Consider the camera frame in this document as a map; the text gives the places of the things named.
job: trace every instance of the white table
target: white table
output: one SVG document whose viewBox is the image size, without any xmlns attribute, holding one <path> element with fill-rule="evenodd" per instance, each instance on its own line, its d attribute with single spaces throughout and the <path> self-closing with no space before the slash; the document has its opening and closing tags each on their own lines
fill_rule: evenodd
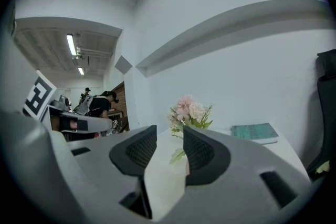
<svg viewBox="0 0 336 224">
<path fill-rule="evenodd" d="M 279 135 L 278 142 L 264 146 L 296 168 L 309 180 L 298 155 L 279 130 L 274 125 L 272 127 Z M 211 130 L 231 135 L 230 127 Z M 162 219 L 183 196 L 185 189 L 186 156 L 174 165 L 169 164 L 174 151 L 183 147 L 183 140 L 170 134 L 170 129 L 167 129 L 157 136 L 158 146 L 145 170 L 144 179 L 153 221 Z"/>
<path fill-rule="evenodd" d="M 115 110 L 109 110 L 107 112 L 108 117 L 117 116 L 117 115 L 119 115 L 119 117 L 122 118 L 122 111 L 115 109 Z"/>
</svg>

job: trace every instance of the backpack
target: backpack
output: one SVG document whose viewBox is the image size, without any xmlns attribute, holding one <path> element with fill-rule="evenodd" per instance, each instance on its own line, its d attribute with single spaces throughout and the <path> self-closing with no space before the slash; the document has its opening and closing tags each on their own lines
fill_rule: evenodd
<svg viewBox="0 0 336 224">
<path fill-rule="evenodd" d="M 90 112 L 90 104 L 92 103 L 93 99 L 94 99 L 93 96 L 87 96 L 82 102 L 82 104 L 79 104 L 74 108 L 74 110 L 72 111 L 73 114 L 82 116 L 87 115 Z"/>
<path fill-rule="evenodd" d="M 82 104 L 84 102 L 85 98 L 89 97 L 89 96 L 91 96 L 91 95 L 85 95 L 85 94 L 82 93 L 80 95 L 79 104 Z"/>
</svg>

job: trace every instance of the book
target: book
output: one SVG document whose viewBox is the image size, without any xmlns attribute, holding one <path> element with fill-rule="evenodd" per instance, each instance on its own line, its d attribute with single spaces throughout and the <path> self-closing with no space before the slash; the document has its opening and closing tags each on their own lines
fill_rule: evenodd
<svg viewBox="0 0 336 224">
<path fill-rule="evenodd" d="M 263 145 L 277 143 L 279 137 L 269 123 L 232 126 L 232 136 Z"/>
</svg>

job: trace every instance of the fluorescent light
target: fluorescent light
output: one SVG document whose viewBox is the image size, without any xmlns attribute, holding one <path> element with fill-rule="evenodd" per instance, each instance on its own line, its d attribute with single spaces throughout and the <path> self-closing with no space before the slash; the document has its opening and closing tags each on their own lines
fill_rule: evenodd
<svg viewBox="0 0 336 224">
<path fill-rule="evenodd" d="M 79 70 L 79 73 L 80 73 L 81 75 L 84 75 L 84 71 L 83 71 L 83 69 L 82 69 L 81 67 L 79 67 L 78 70 Z"/>
<path fill-rule="evenodd" d="M 75 44 L 74 44 L 74 37 L 70 34 L 67 34 L 67 40 L 69 44 L 69 48 L 72 55 L 76 55 Z"/>
</svg>

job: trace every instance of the ceiling beam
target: ceiling beam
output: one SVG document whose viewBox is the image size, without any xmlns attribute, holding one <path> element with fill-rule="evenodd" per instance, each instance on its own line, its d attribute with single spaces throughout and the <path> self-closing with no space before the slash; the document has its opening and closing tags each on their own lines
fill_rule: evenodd
<svg viewBox="0 0 336 224">
<path fill-rule="evenodd" d="M 80 48 L 77 49 L 77 56 L 84 56 L 84 57 L 98 57 L 98 58 L 108 58 L 110 59 L 112 57 L 111 52 L 105 52 L 100 50 L 91 50 L 91 49 L 85 49 Z"/>
<path fill-rule="evenodd" d="M 18 49 L 22 52 L 22 54 L 26 57 L 26 59 L 30 62 L 30 64 L 34 68 L 38 68 L 38 62 L 36 59 L 34 59 L 31 54 L 26 50 L 26 48 L 18 41 L 17 38 L 14 40 L 15 45 L 18 47 Z"/>
<path fill-rule="evenodd" d="M 41 37 L 43 38 L 43 40 L 46 42 L 49 50 L 51 51 L 52 55 L 54 55 L 54 58 L 56 59 L 56 61 L 59 63 L 59 65 L 65 70 L 68 70 L 68 66 L 66 64 L 66 61 L 63 58 L 63 55 L 59 53 L 59 49 L 57 50 L 57 48 L 55 48 L 54 44 L 59 44 L 59 46 L 62 45 L 62 42 L 60 40 L 58 40 L 56 33 L 54 31 L 51 31 L 52 33 L 52 38 L 54 38 L 54 40 L 50 40 L 46 34 L 45 31 L 39 31 L 39 34 L 41 35 Z"/>
<path fill-rule="evenodd" d="M 43 49 L 37 45 L 38 41 L 32 34 L 32 32 L 22 33 L 22 39 L 25 40 L 24 43 L 27 43 L 31 46 L 31 48 L 35 51 L 35 53 L 40 57 L 41 61 L 43 61 L 48 67 L 54 68 L 55 65 L 51 64 L 49 57 L 43 51 Z"/>
</svg>

